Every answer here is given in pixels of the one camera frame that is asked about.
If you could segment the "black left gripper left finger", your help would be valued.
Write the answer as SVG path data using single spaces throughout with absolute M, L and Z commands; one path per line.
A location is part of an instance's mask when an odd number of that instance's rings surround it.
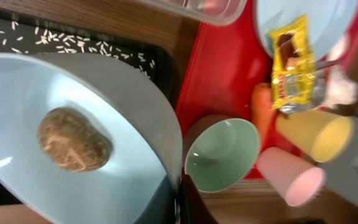
M 142 215 L 134 224 L 174 224 L 177 220 L 175 192 L 166 175 Z

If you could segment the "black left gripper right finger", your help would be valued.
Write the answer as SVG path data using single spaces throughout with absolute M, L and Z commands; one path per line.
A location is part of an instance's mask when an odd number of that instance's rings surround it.
M 181 224 L 218 224 L 188 174 L 183 175 L 180 186 L 180 222 Z

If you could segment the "light blue bowl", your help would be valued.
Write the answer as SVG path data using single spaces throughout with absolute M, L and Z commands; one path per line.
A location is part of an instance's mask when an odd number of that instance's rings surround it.
M 47 113 L 67 108 L 107 140 L 105 165 L 59 168 L 40 148 Z M 0 53 L 0 183 L 53 223 L 176 223 L 182 135 L 159 88 L 98 54 Z

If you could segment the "brown round food piece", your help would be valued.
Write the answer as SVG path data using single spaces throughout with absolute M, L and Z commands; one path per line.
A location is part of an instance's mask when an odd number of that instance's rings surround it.
M 100 169 L 112 151 L 108 139 L 71 108 L 49 111 L 39 125 L 37 139 L 55 165 L 70 172 Z

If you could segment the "yellow plastic cup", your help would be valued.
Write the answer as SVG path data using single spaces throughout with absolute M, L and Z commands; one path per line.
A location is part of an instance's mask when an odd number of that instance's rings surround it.
M 276 130 L 314 161 L 328 162 L 338 156 L 352 138 L 353 121 L 327 111 L 308 110 L 280 115 Z

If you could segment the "yellow snack wrapper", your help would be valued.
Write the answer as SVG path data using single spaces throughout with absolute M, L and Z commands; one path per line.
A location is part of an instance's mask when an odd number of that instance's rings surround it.
M 273 45 L 272 108 L 279 109 L 289 103 L 310 103 L 316 68 L 307 16 L 300 16 L 289 26 L 272 30 L 268 35 Z

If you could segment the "white tissue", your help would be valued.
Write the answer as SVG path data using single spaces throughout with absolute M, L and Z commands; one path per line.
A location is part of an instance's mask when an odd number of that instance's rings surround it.
M 328 61 L 339 60 L 350 46 L 350 37 L 344 34 L 327 54 Z M 353 105 L 358 100 L 358 84 L 351 80 L 342 65 L 325 69 L 328 73 L 326 94 L 320 107 L 336 109 L 340 105 Z

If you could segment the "pile of white rice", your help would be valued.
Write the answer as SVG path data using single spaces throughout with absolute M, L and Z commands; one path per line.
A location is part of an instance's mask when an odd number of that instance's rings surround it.
M 92 53 L 120 60 L 147 78 L 156 75 L 155 57 L 145 50 L 126 47 L 106 40 L 66 34 L 62 31 L 0 19 L 0 52 L 14 54 Z

